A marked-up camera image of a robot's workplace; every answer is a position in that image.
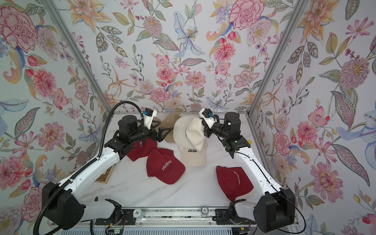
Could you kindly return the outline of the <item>cream Colorado baseball cap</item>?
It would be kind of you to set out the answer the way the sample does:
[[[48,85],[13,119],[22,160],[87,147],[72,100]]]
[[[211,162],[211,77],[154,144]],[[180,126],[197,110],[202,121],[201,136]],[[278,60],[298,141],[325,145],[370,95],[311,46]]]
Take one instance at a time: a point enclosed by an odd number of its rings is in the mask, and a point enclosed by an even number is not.
[[[205,141],[202,119],[193,116],[179,118],[174,124],[173,138],[179,146],[200,152]]]

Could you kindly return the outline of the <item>tan Colorado baseball cap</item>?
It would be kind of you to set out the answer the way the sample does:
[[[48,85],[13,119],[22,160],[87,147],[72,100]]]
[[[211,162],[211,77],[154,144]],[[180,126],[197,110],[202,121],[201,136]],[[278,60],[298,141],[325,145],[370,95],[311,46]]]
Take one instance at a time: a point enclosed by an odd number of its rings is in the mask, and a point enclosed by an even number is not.
[[[167,115],[162,121],[159,126],[159,128],[174,128],[174,125],[176,121],[180,118],[181,116],[178,113],[172,113]],[[164,141],[170,144],[174,144],[175,140],[173,137],[173,130],[171,130],[168,135],[164,138]]]

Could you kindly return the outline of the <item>maroon cap far left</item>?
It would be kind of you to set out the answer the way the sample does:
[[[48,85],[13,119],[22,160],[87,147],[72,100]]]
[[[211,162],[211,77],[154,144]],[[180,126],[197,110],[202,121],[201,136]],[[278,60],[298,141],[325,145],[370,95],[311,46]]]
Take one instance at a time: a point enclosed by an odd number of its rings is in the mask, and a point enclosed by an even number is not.
[[[143,142],[137,142],[134,144],[134,148],[127,154],[127,157],[132,161],[147,157],[153,149],[157,148],[157,145],[158,142],[151,139],[146,139]]]

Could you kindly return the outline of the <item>aluminium corner frame post left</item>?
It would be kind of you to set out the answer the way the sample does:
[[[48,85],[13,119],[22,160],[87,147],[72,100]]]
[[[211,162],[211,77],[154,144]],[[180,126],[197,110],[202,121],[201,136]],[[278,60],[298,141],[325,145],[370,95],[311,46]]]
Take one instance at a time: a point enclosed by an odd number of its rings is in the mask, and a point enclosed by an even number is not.
[[[89,80],[89,83],[93,87],[93,90],[96,93],[97,98],[99,99],[99,102],[101,103],[104,111],[110,113],[111,107],[107,99],[105,98],[104,93],[100,89],[100,86],[88,63],[86,62],[86,59],[83,57],[83,54],[81,53],[79,46],[75,42],[69,28],[67,27],[64,19],[59,13],[58,8],[53,3],[53,1],[41,0],[41,3],[45,8],[46,12],[50,15],[52,21],[56,25],[56,28],[61,33],[62,38],[68,44],[69,48],[72,50],[72,54],[74,56],[76,63],[83,70],[84,74],[86,75],[86,78]]]

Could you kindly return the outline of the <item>maroon cap right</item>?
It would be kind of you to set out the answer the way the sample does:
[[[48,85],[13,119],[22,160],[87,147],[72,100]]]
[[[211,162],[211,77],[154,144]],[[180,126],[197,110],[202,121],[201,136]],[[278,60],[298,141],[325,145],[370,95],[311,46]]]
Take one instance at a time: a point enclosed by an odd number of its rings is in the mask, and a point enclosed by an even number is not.
[[[254,186],[241,167],[216,167],[217,181],[230,201],[250,193]]]

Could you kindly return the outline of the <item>maroon Colorado cap centre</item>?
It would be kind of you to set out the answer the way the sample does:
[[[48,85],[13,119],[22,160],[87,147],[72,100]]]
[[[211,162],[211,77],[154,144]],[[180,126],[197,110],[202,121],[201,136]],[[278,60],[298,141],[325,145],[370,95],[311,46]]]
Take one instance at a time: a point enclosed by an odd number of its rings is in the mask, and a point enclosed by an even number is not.
[[[185,166],[166,148],[151,151],[146,162],[148,177],[156,177],[165,184],[175,184],[184,174]]]

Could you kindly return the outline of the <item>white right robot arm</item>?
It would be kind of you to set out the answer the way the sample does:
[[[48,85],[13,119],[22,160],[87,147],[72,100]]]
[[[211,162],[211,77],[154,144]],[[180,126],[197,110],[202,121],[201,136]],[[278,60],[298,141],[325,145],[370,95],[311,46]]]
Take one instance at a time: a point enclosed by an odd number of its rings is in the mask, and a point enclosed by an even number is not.
[[[242,169],[237,179],[247,182],[231,199],[230,219],[235,223],[241,219],[253,221],[264,233],[292,225],[295,222],[295,196],[290,189],[283,189],[255,157],[250,143],[241,135],[239,114],[228,112],[220,122],[218,115],[203,108],[200,116],[204,135],[218,137]],[[239,193],[250,193],[251,199],[239,199]]]

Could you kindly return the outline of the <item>aluminium corner frame post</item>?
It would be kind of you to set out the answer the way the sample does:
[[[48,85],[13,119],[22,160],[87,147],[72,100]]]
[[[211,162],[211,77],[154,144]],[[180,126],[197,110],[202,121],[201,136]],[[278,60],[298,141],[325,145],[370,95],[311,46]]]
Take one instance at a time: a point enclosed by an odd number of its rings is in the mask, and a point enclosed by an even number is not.
[[[89,80],[89,83],[93,87],[93,90],[96,93],[97,98],[99,99],[99,102],[101,103],[104,111],[110,113],[111,107],[107,99],[105,98],[104,93],[100,89],[100,86],[88,63],[86,62],[86,59],[83,57],[83,54],[81,53],[79,46],[75,42],[69,28],[67,27],[64,19],[59,13],[58,8],[53,3],[53,1],[41,0],[41,3],[45,8],[46,12],[50,15],[52,21],[56,25],[56,28],[61,33],[62,38],[68,44],[69,48],[72,50],[72,54],[74,56],[76,63],[83,70],[84,74],[86,75],[86,78]]]
[[[280,43],[276,47],[275,53],[271,57],[270,65],[265,72],[264,78],[261,80],[261,84],[258,88],[256,96],[253,100],[252,105],[250,106],[250,109],[249,109],[249,112],[248,112],[249,118],[254,113],[257,112],[257,106],[258,106],[259,102],[261,101],[263,93],[264,93],[270,79],[272,78],[272,75],[273,75],[275,69],[277,68],[277,66],[280,63],[280,60],[281,60],[283,53],[286,51],[289,40],[291,39],[293,31],[295,30],[295,27],[298,24],[298,20],[303,15],[303,12],[304,12],[306,5],[307,5],[307,2],[304,1],[304,0],[299,0],[299,1],[296,2],[296,6],[292,10],[292,15],[289,19],[289,22],[288,22],[287,27],[285,29],[284,35],[281,38]]]

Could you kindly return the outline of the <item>wooden chessboard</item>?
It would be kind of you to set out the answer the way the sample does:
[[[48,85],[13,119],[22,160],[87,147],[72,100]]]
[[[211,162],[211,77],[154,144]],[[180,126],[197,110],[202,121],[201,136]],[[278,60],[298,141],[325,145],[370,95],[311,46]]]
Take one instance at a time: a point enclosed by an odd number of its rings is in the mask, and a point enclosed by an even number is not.
[[[111,166],[110,168],[108,168],[103,174],[101,174],[96,180],[95,182],[96,183],[103,183],[103,184],[107,184],[113,171],[115,169],[115,165]]]

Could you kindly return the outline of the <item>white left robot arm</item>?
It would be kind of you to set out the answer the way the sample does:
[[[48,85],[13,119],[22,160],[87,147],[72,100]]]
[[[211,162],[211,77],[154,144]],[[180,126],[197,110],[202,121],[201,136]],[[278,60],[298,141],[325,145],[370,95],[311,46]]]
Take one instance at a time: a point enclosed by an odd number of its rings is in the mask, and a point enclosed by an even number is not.
[[[110,223],[121,221],[121,204],[112,199],[85,202],[82,195],[105,170],[126,157],[136,143],[141,144],[147,140],[162,142],[172,128],[159,125],[159,121],[149,116],[139,120],[136,116],[127,115],[119,120],[118,130],[97,156],[59,183],[50,182],[43,187],[42,209],[33,233],[39,233],[44,217],[63,230],[69,230],[79,222],[96,219],[104,219]]]

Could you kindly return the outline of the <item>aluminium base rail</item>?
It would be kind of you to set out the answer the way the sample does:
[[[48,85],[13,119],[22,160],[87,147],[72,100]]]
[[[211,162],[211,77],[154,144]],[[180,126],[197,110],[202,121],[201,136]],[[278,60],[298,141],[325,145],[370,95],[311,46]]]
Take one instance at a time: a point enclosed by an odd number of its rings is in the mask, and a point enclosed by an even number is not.
[[[123,208],[120,204],[110,201],[49,206],[43,216],[63,230],[71,229],[80,222],[97,219],[107,223],[127,219],[130,225],[198,226],[210,223],[237,225],[247,222],[256,224],[248,219],[241,219],[238,223],[233,222],[230,219],[229,207]]]

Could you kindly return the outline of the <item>aluminium corner frame post right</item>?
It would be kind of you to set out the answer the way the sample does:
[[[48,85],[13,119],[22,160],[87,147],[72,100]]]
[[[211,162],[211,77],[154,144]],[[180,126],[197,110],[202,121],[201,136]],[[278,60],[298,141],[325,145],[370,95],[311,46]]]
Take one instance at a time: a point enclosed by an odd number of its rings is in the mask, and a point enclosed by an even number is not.
[[[299,1],[296,2],[296,6],[292,10],[292,15],[289,19],[289,22],[288,22],[287,27],[285,29],[284,35],[281,38],[280,43],[276,47],[275,53],[271,57],[270,65],[265,72],[264,78],[261,80],[261,84],[258,88],[256,96],[253,100],[252,105],[250,106],[250,109],[249,109],[249,112],[248,112],[249,118],[254,113],[257,112],[257,106],[258,106],[259,102],[261,101],[263,93],[264,93],[270,79],[272,78],[272,75],[273,75],[275,69],[277,68],[277,66],[280,63],[280,60],[281,60],[283,53],[286,51],[289,40],[291,39],[293,31],[295,30],[295,27],[298,24],[298,20],[303,15],[303,12],[304,12],[306,5],[307,5],[307,2],[304,1],[304,0],[299,0]]]

